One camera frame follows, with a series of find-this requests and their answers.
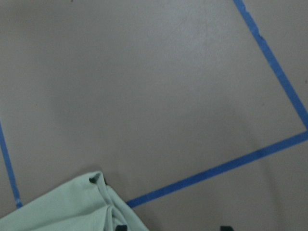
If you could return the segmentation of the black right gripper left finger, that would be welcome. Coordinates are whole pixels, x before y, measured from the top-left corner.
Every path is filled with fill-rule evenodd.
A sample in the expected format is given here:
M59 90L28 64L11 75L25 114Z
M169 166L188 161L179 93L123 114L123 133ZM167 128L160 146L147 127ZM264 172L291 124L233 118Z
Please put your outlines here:
M117 225L115 231L128 231L127 225Z

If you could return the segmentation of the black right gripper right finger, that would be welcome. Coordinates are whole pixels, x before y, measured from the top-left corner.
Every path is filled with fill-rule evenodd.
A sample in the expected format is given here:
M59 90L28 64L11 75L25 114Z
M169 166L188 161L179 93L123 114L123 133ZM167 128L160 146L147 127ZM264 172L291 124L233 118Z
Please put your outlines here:
M220 231L234 231L232 226L221 226Z

